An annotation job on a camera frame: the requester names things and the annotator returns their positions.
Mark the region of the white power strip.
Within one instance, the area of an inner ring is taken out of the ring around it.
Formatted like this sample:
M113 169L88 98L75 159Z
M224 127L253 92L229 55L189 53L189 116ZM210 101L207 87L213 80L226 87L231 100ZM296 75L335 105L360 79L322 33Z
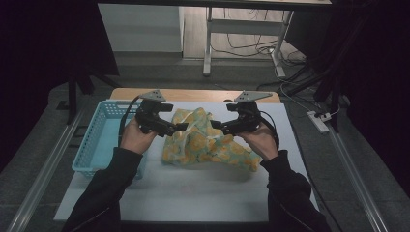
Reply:
M309 111L307 116L311 122L316 126L320 133L326 133L329 131L326 122L329 121L332 116L330 113L318 113L315 111Z

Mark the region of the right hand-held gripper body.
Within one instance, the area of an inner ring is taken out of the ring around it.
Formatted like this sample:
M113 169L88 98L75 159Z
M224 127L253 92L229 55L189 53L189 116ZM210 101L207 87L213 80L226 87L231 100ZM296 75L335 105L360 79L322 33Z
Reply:
M233 103L228 103L226 108L230 112L237 112L238 118L222 124L224 134L237 134L244 131L256 131L262 121L261 112L256 100L271 97L270 93L243 91Z

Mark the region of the black stand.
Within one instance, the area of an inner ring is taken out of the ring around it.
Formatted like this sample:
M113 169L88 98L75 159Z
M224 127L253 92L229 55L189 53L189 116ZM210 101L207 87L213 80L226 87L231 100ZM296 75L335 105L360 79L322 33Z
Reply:
M77 115L77 89L80 89L85 95L92 95L95 91L95 86L91 80L92 76L110 87L121 87L119 83L111 79L107 74L90 65L74 66L68 76L68 104L66 106L68 110L68 125L73 122Z
M287 98L319 84L313 94L316 102L323 102L331 97L331 126L337 131L337 113L339 111L340 83L343 77L342 63L361 30L368 20L368 14L333 14L326 30L321 53L312 58L314 77L282 94Z

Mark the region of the white table mat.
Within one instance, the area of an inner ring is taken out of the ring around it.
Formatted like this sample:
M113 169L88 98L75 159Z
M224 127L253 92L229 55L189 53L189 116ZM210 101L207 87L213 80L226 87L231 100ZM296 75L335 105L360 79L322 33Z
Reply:
M125 191L124 221L265 222L268 220L268 173L241 170L222 163L179 166L161 160L163 137L144 154L138 177ZM56 212L65 220L91 179L75 172Z

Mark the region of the orange floral cloth bag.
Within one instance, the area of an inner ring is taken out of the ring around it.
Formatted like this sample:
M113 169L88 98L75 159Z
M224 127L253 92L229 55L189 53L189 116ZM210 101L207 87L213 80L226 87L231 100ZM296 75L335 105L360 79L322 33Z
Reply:
M202 107L195 110L178 108L172 123L187 123L185 131L177 131L165 139L162 160L187 166L202 162L225 163L256 172L261 157L241 145L231 134L224 135L212 127L213 114Z

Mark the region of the aluminium rail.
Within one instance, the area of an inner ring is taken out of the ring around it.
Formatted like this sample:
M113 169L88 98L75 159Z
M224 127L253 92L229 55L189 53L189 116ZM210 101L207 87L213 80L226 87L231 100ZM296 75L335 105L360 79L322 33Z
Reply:
M26 229L83 115L84 109L81 108L64 127L6 232L24 232Z
M329 136L333 142L333 145L337 151L337 155L343 165L343 168L352 184L356 195L361 201L367 219L374 232L389 232L388 226L383 219L380 210L378 209L373 197L367 189L365 182L355 165L353 159L350 156L347 147L340 134L333 128L329 130Z

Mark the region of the blue plastic basket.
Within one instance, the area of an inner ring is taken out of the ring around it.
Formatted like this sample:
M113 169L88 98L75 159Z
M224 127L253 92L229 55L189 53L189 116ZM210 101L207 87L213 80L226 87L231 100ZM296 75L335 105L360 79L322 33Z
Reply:
M129 106L128 101L101 101L83 136L72 170L91 179L101 169L106 169L118 146L121 119Z

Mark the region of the dark curtain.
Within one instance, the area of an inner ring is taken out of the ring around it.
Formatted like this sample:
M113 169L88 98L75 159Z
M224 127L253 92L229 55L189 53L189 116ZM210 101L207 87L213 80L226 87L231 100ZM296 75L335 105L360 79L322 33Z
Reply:
M117 75L100 0L0 0L0 171L40 119L48 94L75 78Z
M340 93L353 125L410 197L410 0L331 1L331 11L296 11L286 39L309 63L333 14L368 14L342 63Z

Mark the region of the white desk frame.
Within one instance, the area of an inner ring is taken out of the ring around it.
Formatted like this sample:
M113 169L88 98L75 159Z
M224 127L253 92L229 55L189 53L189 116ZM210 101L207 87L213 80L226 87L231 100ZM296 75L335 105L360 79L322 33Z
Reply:
M276 36L278 42L274 48L270 48L270 56L275 65L278 77L285 77L285 72L279 60L281 46L290 24L292 11L283 13L283 20L278 21L256 21L241 19L213 19L213 9L207 9L206 16L206 44L204 50L203 75L211 74L211 39L213 34L238 34L238 35L261 35Z

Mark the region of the person's left hand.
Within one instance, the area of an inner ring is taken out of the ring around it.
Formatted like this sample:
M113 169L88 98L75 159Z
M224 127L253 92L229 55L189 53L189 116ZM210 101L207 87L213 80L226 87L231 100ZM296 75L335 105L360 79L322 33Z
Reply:
M154 131L142 132L137 121L132 118L124 128L120 147L142 155L149 149L156 136L157 133Z

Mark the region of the white cabinet panel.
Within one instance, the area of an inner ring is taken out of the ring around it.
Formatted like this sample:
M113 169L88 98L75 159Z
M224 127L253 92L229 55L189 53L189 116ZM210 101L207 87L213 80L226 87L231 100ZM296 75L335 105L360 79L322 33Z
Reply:
M182 7L99 4L111 48L121 52L182 52Z

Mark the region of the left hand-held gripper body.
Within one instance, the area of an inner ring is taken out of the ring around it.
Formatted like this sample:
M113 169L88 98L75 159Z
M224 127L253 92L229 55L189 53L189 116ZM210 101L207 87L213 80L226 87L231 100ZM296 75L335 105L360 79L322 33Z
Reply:
M156 132L159 136L171 136L176 131L176 126L160 117L161 112L171 112L173 105L166 103L165 97L160 90L139 96L142 99L140 106L136 109L135 119L143 133Z

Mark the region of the person's right hand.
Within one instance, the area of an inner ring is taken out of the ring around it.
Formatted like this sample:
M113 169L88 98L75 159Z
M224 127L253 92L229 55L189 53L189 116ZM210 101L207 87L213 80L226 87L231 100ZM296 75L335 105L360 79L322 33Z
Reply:
M278 156L278 147L271 130L261 123L256 131L241 132L239 136L251 149L264 160L272 160Z

